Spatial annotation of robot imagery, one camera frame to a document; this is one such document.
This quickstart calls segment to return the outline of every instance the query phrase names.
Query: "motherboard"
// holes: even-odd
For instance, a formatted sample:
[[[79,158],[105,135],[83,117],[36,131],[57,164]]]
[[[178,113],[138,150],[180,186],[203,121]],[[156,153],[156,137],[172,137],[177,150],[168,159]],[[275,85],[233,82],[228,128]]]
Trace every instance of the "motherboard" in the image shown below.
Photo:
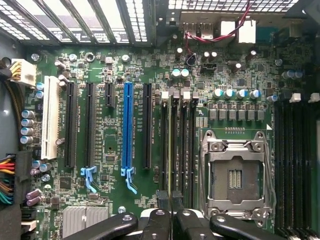
[[[275,114],[306,89],[312,45],[190,49],[30,48],[37,84],[25,93],[20,141],[32,151],[38,240],[139,216],[158,207],[160,191],[181,192],[185,208],[208,218],[286,227],[275,224],[276,203],[288,201],[277,195],[286,139]]]

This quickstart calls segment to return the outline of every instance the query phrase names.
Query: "green circuit board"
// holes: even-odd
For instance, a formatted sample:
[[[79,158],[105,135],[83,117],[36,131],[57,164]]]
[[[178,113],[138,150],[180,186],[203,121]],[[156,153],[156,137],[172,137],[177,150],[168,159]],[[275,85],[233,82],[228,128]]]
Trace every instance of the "green circuit board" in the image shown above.
[[[246,51],[241,47],[214,48],[212,46],[197,47],[193,51],[201,56],[204,51],[217,52],[215,60],[215,71],[202,72],[201,57],[193,66],[185,66],[187,56],[177,60],[175,52],[177,47],[170,43],[160,49],[137,49],[137,48],[110,48],[110,47],[69,47],[64,49],[31,49],[32,53],[39,53],[41,60],[29,62],[37,66],[37,82],[44,82],[45,76],[58,77],[56,60],[66,65],[68,79],[77,83],[77,124],[75,141],[75,167],[65,167],[64,147],[58,146],[57,158],[48,160],[52,169],[48,172],[50,180],[43,182],[41,176],[34,176],[32,187],[42,191],[42,200],[35,206],[38,210],[38,240],[56,240],[63,236],[64,210],[67,207],[100,207],[110,217],[124,207],[126,211],[137,216],[144,209],[157,208],[158,190],[180,190],[184,196],[185,206],[199,209],[199,161],[198,149],[201,137],[207,130],[213,130],[218,139],[223,140],[252,140],[258,131],[265,134],[270,152],[273,153],[274,146],[274,108],[273,103],[267,101],[267,97],[278,94],[283,89],[303,89],[303,82],[283,80],[282,72],[287,70],[301,70],[305,63],[310,63],[312,58],[312,46],[296,43],[289,47],[271,47],[261,45],[256,47],[257,55],[250,61],[245,60]],[[86,56],[92,53],[95,57],[93,62],[88,62]],[[77,60],[71,62],[70,54],[75,54]],[[128,55],[129,61],[123,62],[122,56]],[[276,66],[275,60],[282,59],[283,64]],[[232,73],[233,63],[241,63],[241,69]],[[173,79],[171,74],[174,69],[188,69],[189,76],[186,78]],[[93,174],[91,186],[96,190],[96,195],[86,187],[81,168],[84,167],[86,159],[86,83],[94,83],[95,91],[95,127],[94,127],[94,165],[96,173]],[[106,107],[105,83],[114,86],[114,107]],[[137,194],[128,189],[126,178],[121,176],[122,152],[123,152],[123,117],[125,108],[124,84],[133,84],[133,116],[132,116],[132,166],[134,174],[131,186],[136,189]],[[146,147],[144,142],[144,84],[152,86],[152,120],[151,120],[151,162],[150,169],[144,169],[143,152]],[[230,99],[223,96],[214,98],[213,92],[221,89],[223,92],[232,89],[234,95]],[[238,99],[236,91],[259,90],[259,97],[251,99],[248,94],[243,99]],[[164,154],[164,136],[162,92],[168,92],[172,96],[175,92],[182,98],[183,92],[198,93],[198,102],[194,108],[194,139],[191,142],[189,131],[191,120],[183,122],[180,105],[174,120],[173,113],[168,110],[166,133],[168,134],[166,144],[167,151]],[[59,115],[58,115],[58,137],[66,135],[67,119],[67,92],[63,89],[59,93]],[[41,105],[41,99],[36,98],[36,91],[28,89],[25,97],[25,109],[34,110]],[[210,110],[217,110],[216,117],[210,117]],[[229,114],[221,116],[220,110],[245,110],[254,111],[253,119],[232,119]],[[257,117],[257,111],[263,114]],[[191,109],[187,110],[186,116],[191,116]],[[42,116],[36,112],[32,144],[27,149],[39,149],[42,136]],[[173,162],[186,164],[185,158],[181,156],[181,146],[188,146],[187,151],[193,148],[194,166],[190,173],[182,174],[181,168],[174,170],[177,165]],[[163,155],[167,156],[165,170],[163,168]],[[189,186],[188,176],[193,176],[192,185]],[[256,183],[259,189],[261,182]],[[274,231],[273,219],[269,219],[264,229]]]

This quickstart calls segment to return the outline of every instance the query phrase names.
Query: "power connector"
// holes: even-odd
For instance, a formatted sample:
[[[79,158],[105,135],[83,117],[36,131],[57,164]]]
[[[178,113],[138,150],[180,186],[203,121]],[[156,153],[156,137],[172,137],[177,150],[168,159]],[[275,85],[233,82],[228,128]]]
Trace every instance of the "power connector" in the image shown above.
[[[13,58],[12,62],[19,63],[21,65],[21,72],[19,74],[18,79],[11,79],[12,82],[17,84],[26,85],[30,88],[36,87],[36,74],[37,67],[30,62],[21,59],[21,58]]]

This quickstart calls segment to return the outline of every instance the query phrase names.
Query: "white pci slot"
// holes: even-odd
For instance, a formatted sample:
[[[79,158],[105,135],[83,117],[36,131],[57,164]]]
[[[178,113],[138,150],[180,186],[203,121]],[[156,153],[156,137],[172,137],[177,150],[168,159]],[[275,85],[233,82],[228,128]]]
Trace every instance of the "white pci slot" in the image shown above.
[[[41,159],[57,158],[59,91],[58,78],[44,76]]]

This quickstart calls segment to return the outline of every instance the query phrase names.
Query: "blue pcie slot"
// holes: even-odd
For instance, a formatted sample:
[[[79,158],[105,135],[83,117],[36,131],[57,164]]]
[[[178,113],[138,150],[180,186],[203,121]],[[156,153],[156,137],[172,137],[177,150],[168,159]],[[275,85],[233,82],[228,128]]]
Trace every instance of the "blue pcie slot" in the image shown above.
[[[132,82],[124,84],[123,98],[121,176],[126,177],[125,182],[128,189],[137,194],[137,190],[131,186],[134,173],[134,168],[132,167],[134,86]]]

